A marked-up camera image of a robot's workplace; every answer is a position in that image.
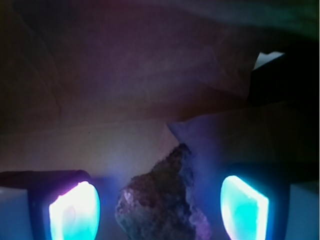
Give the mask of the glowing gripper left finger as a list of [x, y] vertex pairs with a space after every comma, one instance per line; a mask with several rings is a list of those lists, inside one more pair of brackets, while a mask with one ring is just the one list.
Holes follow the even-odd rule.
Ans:
[[94, 240], [99, 193], [84, 170], [0, 174], [2, 240]]

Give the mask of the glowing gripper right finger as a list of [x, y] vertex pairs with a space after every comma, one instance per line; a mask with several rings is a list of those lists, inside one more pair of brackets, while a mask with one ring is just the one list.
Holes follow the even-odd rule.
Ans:
[[318, 240], [317, 163], [237, 163], [222, 179], [220, 213], [231, 240]]

